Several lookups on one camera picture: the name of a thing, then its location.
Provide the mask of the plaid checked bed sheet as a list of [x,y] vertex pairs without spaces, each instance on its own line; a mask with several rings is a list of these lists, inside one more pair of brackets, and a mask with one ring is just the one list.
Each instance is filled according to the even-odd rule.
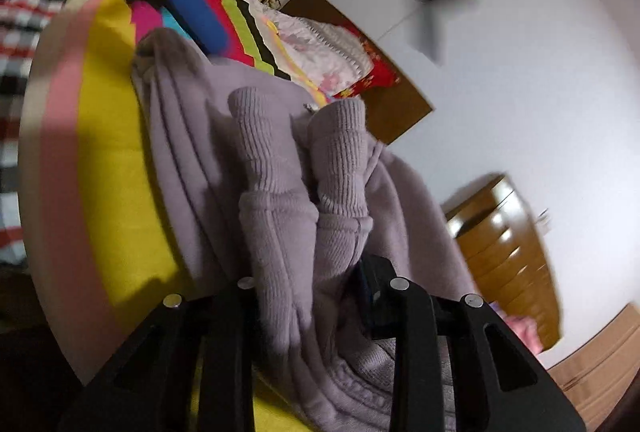
[[24,270],[18,201],[18,137],[26,86],[43,30],[66,0],[1,1],[1,265]]

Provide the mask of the lavender fleece pants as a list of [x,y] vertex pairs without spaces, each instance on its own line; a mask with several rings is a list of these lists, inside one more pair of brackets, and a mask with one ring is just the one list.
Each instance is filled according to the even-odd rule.
[[386,430],[395,345],[364,336],[348,275],[368,252],[433,296],[475,288],[420,175],[370,134],[359,98],[312,108],[300,86],[174,30],[139,42],[132,80],[198,290],[253,277],[270,386],[318,430]]

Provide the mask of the brown wooden dresser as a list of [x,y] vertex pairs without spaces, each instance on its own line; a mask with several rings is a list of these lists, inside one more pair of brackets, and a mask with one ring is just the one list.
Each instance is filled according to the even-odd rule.
[[536,322],[547,351],[561,339],[561,309],[533,215],[506,174],[446,214],[451,235],[485,301]]

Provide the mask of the light wooden wardrobe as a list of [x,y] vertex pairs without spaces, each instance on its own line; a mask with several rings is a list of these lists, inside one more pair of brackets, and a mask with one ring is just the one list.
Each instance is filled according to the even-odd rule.
[[588,431],[611,415],[639,370],[639,310],[628,303],[600,332],[549,374]]

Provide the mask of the dark wooden headboard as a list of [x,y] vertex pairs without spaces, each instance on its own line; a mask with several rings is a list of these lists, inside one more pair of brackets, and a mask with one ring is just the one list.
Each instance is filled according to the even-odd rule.
[[328,0],[288,0],[284,14],[341,26],[354,34],[373,60],[373,70],[348,89],[367,107],[367,128],[378,140],[393,143],[432,111],[423,93],[350,19]]

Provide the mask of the pink floral quilt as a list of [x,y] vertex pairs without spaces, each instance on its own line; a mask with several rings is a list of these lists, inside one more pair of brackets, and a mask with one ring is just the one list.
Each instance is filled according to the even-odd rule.
[[374,69],[358,36],[344,27],[291,17],[259,0],[206,1],[230,33],[229,58],[328,100],[352,94]]

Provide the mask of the rainbow striped bed sheet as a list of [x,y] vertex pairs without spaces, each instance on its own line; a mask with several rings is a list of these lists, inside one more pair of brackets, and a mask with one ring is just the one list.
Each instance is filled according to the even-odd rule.
[[91,380],[165,296],[198,300],[239,281],[198,290],[169,222],[132,80],[139,42],[158,28],[201,51],[148,4],[69,0],[44,29],[27,82],[18,144],[27,261],[79,386],[72,405],[84,431],[97,431]]

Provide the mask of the red patterned pillow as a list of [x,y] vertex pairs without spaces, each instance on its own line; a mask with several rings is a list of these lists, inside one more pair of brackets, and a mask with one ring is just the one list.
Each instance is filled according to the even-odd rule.
[[349,22],[344,25],[351,34],[356,36],[360,45],[372,62],[372,69],[354,84],[349,85],[343,91],[336,93],[334,98],[341,100],[346,97],[355,97],[371,88],[392,88],[398,85],[400,77],[395,68],[386,60],[385,55],[378,47],[365,36],[355,25]]

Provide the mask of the pink blanket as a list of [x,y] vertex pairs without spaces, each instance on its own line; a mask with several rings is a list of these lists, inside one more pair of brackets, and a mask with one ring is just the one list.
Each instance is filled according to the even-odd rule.
[[538,336],[537,323],[532,318],[528,316],[508,315],[499,308],[497,302],[491,302],[490,306],[525,344],[530,352],[537,356],[544,350],[544,346]]

